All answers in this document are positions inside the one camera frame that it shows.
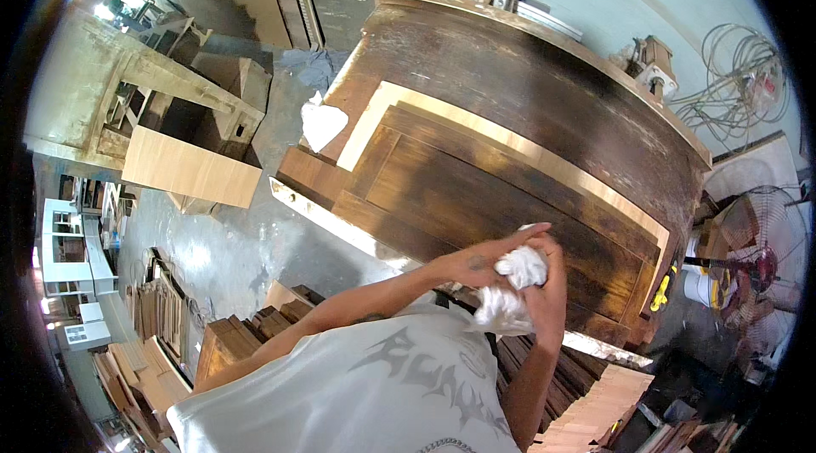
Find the workbench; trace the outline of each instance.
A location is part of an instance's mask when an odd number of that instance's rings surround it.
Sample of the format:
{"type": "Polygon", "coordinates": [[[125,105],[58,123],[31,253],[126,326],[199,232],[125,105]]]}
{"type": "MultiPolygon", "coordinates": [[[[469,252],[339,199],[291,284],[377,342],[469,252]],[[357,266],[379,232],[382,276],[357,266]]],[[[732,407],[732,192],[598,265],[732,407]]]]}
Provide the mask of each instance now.
{"type": "Polygon", "coordinates": [[[549,221],[568,329],[650,340],[711,155],[626,73],[471,0],[380,0],[324,102],[347,127],[291,148],[280,182],[419,263],[549,221]]]}

